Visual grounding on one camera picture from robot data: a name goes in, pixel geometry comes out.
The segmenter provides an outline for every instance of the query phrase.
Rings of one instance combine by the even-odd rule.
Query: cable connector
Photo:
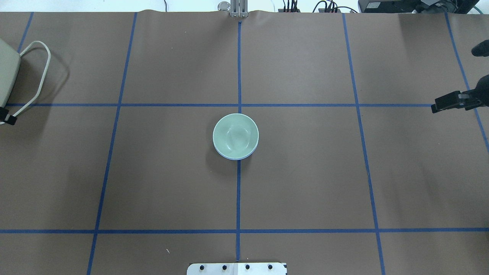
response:
[[[0,107],[0,121],[10,125],[14,125],[17,121],[17,117],[10,115],[7,109]]]

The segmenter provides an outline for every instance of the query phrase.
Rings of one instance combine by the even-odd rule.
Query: white floor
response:
[[[188,12],[188,11],[215,11],[217,5],[222,0],[166,0],[169,12]],[[318,0],[299,0],[298,6],[301,12],[311,12]],[[340,6],[349,6],[358,10],[357,0],[337,0]],[[283,0],[249,0],[248,10],[276,11],[283,8]],[[489,14],[489,0],[480,0],[476,5],[484,13]],[[83,12],[104,12],[104,11],[141,11],[152,9],[164,11],[163,0],[3,0],[0,2],[0,11],[83,11]],[[478,14],[472,9],[470,13]]]

